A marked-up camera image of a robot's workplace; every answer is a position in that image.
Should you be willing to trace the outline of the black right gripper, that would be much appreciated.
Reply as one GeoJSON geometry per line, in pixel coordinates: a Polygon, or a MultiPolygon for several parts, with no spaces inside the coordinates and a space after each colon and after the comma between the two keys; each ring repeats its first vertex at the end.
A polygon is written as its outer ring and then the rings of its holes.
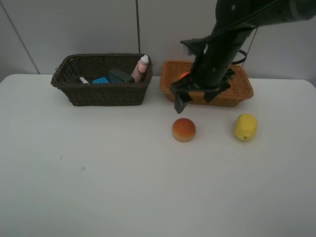
{"type": "Polygon", "coordinates": [[[192,102],[192,98],[188,92],[203,92],[203,99],[206,103],[210,103],[218,94],[229,89],[229,84],[235,76],[232,69],[228,69],[222,78],[221,82],[214,87],[206,86],[200,83],[198,80],[192,80],[190,74],[186,75],[182,79],[179,78],[176,82],[173,82],[170,86],[170,90],[175,96],[174,109],[178,114],[182,113],[185,107],[192,102]]]}

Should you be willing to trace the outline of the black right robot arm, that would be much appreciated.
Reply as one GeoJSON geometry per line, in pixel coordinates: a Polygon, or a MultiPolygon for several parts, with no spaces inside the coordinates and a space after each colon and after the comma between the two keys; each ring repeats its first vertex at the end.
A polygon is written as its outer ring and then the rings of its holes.
{"type": "Polygon", "coordinates": [[[181,41],[195,56],[186,76],[174,82],[170,90],[174,108],[181,113],[193,101],[190,92],[202,92],[210,103],[230,88],[230,65],[242,53],[241,46],[253,30],[262,26],[310,20],[316,15],[314,0],[219,0],[216,24],[211,35],[181,41]]]}

